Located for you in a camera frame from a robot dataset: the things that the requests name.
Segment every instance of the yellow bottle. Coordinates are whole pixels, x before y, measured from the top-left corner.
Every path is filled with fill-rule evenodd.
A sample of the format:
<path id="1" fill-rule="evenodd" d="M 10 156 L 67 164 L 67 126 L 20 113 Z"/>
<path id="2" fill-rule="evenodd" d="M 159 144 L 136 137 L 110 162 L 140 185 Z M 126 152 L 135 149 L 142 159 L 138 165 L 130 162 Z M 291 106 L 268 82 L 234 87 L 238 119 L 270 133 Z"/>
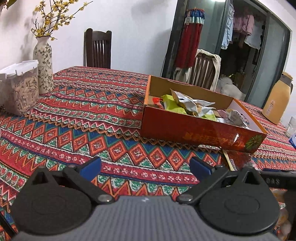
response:
<path id="1" fill-rule="evenodd" d="M 290 100 L 292 76 L 283 72 L 281 78 L 271 90 L 262 114 L 278 125 Z"/>

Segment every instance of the open box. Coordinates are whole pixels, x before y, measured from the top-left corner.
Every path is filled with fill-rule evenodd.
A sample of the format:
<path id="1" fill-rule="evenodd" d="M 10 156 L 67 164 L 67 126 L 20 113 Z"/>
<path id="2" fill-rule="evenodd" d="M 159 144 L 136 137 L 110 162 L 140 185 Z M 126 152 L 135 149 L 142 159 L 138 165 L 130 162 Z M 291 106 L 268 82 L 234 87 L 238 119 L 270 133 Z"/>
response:
<path id="1" fill-rule="evenodd" d="M 149 106 L 151 96 L 171 95 L 170 89 L 179 91 L 193 99 L 215 102 L 211 107 L 215 107 L 217 110 L 237 110 L 248 119 L 251 130 Z M 140 136 L 254 153 L 267 136 L 267 132 L 255 117 L 238 100 L 232 97 L 198 86 L 150 76 L 145 94 Z"/>

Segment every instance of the dark wooden chair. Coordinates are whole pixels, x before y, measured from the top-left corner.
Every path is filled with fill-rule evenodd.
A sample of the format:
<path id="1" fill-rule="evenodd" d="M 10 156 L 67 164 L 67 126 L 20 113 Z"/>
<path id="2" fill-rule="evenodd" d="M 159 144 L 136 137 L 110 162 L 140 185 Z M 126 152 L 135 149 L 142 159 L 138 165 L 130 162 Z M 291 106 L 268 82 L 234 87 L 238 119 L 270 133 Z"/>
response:
<path id="1" fill-rule="evenodd" d="M 210 89 L 215 77 L 213 57 L 199 53 L 196 57 L 197 65 L 192 69 L 188 84 Z"/>
<path id="2" fill-rule="evenodd" d="M 111 68 L 111 38 L 112 32 L 106 33 L 86 30 L 86 66 L 96 68 Z"/>

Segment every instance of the white lid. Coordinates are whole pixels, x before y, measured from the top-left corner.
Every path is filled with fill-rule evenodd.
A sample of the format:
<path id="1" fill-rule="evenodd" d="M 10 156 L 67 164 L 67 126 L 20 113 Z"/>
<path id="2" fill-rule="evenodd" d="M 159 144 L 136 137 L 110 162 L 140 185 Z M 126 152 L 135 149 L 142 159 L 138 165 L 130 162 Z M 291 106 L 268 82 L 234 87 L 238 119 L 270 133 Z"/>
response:
<path id="1" fill-rule="evenodd" d="M 0 80 L 5 80 L 9 77 L 16 75 L 21 76 L 22 74 L 36 69 L 38 66 L 38 60 L 23 61 L 19 64 L 12 64 L 2 70 L 0 70 Z"/>

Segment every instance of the white wall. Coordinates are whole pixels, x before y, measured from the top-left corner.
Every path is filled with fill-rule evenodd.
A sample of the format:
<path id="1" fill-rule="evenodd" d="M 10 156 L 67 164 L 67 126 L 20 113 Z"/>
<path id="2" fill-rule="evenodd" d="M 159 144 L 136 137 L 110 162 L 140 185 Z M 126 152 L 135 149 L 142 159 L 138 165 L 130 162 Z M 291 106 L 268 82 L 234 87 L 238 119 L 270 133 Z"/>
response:
<path id="1" fill-rule="evenodd" d="M 85 0 L 72 5 L 76 10 Z M 30 32 L 32 11 L 40 0 L 18 0 L 0 16 L 0 69 L 32 58 L 36 44 Z M 112 31 L 111 68 L 160 75 L 177 0 L 94 0 L 69 26 L 55 31 L 50 42 L 53 70 L 83 65 L 87 28 Z"/>

